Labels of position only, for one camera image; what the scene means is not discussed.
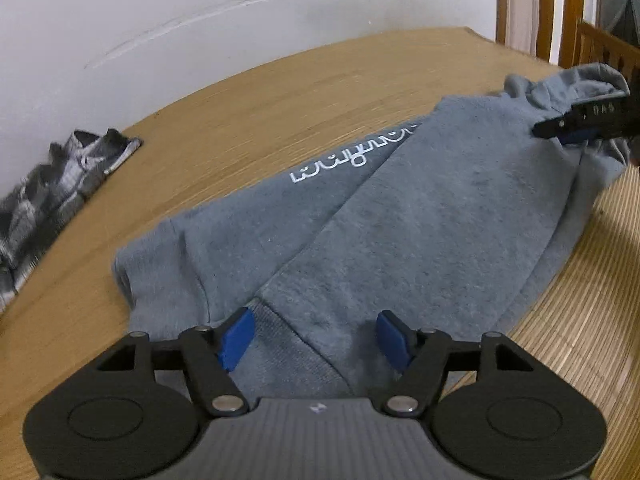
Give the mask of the grey hoodie red print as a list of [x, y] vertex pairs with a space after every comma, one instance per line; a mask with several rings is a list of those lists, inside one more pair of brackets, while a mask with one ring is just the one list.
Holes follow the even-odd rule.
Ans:
[[233, 377], [251, 399], [388, 384], [385, 309], [458, 339], [510, 330], [629, 160], [622, 140], [564, 145], [533, 126], [627, 90], [602, 64], [511, 76], [165, 219], [115, 257], [129, 326], [171, 339], [249, 308], [256, 336]]

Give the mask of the black white plaid shirt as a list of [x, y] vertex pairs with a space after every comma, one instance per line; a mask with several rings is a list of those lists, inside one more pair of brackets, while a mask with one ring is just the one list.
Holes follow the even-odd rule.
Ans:
[[76, 130], [51, 143], [35, 166], [1, 200], [1, 307], [18, 295], [38, 263], [104, 181], [141, 148], [139, 138], [109, 128]]

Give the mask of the wooden door frame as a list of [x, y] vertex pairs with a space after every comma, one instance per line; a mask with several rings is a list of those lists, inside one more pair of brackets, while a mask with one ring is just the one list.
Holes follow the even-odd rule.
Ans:
[[574, 63], [587, 0], [497, 0], [496, 40], [543, 61]]

